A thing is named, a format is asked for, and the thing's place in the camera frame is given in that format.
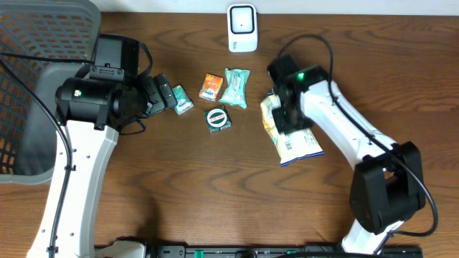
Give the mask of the green Kleenex tissue packet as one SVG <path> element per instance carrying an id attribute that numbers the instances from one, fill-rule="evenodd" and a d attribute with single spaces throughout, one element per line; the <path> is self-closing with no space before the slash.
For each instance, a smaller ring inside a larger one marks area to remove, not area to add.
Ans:
<path id="1" fill-rule="evenodd" d="M 177 100 L 177 104 L 174 109 L 178 115 L 182 115 L 194 107 L 193 102 L 181 85 L 174 87 L 172 90 Z"/>

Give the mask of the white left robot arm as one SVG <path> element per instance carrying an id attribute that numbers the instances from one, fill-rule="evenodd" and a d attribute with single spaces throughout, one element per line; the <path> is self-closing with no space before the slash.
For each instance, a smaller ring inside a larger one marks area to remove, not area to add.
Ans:
<path id="1" fill-rule="evenodd" d="M 177 104 L 166 76 L 140 71 L 147 46 L 102 34 L 83 64 L 54 64 L 39 85 L 55 99 L 57 147 L 42 221 L 29 257 L 147 257 L 131 237 L 95 246 L 95 219 L 105 170 L 125 126 Z"/>

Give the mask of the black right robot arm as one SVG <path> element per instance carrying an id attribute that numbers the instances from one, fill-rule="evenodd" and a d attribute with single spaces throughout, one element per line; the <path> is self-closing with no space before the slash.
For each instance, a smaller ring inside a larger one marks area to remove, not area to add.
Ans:
<path id="1" fill-rule="evenodd" d="M 280 107 L 272 111 L 281 135 L 317 125 L 354 170 L 349 204 L 355 217 L 341 242 L 348 253 L 381 254 L 389 235 L 425 207 L 421 155 L 369 123 L 318 65 L 299 69 L 292 57 L 267 68 Z"/>

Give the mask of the dark green Zam-Buk box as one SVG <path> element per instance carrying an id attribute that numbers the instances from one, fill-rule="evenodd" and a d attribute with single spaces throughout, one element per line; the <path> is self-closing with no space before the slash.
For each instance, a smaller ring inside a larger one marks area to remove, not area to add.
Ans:
<path id="1" fill-rule="evenodd" d="M 232 126 L 232 121 L 223 105 L 206 111 L 204 113 L 204 118 L 211 134 L 228 129 Z"/>

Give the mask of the large yellow snack bag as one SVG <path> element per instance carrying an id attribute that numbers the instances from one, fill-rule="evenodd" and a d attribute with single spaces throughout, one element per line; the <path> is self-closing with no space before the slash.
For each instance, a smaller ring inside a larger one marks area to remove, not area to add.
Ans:
<path id="1" fill-rule="evenodd" d="M 269 92 L 260 103 L 262 124 L 280 156 L 280 166 L 284 167 L 304 158 L 322 156 L 324 151 L 311 129 L 306 128 L 290 134 L 278 132 L 272 111 L 279 107 L 280 99 L 273 92 Z"/>

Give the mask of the orange tissue packet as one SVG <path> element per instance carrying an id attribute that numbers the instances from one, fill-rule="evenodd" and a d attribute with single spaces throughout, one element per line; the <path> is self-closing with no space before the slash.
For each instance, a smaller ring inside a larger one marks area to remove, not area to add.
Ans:
<path id="1" fill-rule="evenodd" d="M 199 97 L 205 100 L 215 101 L 224 82 L 223 77 L 206 74 Z"/>

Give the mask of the light teal snack packet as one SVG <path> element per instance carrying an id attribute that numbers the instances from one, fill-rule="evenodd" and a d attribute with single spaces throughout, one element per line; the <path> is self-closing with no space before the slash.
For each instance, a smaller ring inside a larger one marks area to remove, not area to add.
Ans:
<path id="1" fill-rule="evenodd" d="M 241 108 L 246 109 L 245 86 L 250 76 L 250 71 L 226 68 L 225 76 L 228 86 L 219 101 L 229 105 L 239 105 Z"/>

